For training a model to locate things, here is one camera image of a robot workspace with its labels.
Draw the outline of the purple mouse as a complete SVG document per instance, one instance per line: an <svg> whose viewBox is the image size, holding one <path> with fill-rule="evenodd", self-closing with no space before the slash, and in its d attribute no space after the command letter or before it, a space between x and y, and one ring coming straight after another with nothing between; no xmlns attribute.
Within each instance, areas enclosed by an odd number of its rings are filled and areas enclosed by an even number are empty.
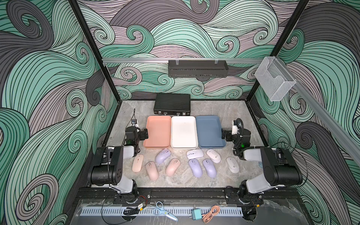
<svg viewBox="0 0 360 225"><path fill-rule="evenodd" d="M161 152L157 154L155 157L155 162L157 164L162 164L171 156L171 151L169 149L163 149Z"/></svg>
<svg viewBox="0 0 360 225"><path fill-rule="evenodd" d="M217 171L216 171L216 168L213 164L213 161L211 159L204 159L203 160L203 166L206 170L206 173L207 175L210 177L210 178L216 178L217 176Z"/></svg>
<svg viewBox="0 0 360 225"><path fill-rule="evenodd" d="M188 162L191 170L192 170L192 173L193 175L196 177L196 178L201 178L202 175L203 175L203 171L201 169L201 166L198 162L197 159L190 159L189 162Z"/></svg>

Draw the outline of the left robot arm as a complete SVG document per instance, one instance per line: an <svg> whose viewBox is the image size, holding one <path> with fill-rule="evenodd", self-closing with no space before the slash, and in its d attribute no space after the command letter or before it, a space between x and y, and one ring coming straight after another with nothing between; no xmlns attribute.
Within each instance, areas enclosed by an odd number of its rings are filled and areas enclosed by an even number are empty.
<svg viewBox="0 0 360 225"><path fill-rule="evenodd" d="M97 148L88 172L89 185L110 188L119 195L126 195L127 201L136 201L139 196L137 183L123 174L123 163L132 158L132 171L141 170L144 156L140 154L139 143L148 137L146 128L141 130L131 126L125 129L123 145Z"/></svg>

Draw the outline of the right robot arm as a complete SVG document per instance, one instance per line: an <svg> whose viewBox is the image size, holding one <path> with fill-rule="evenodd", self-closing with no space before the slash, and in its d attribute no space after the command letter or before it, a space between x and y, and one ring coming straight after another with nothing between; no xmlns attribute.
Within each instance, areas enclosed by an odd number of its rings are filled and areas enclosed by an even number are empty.
<svg viewBox="0 0 360 225"><path fill-rule="evenodd" d="M290 151L285 148L250 146L251 132L247 129L232 132L222 129L222 139L232 142L234 156L243 161L262 163L262 173L244 180L239 186L239 198L250 200L253 196L273 188L301 185L303 176Z"/></svg>

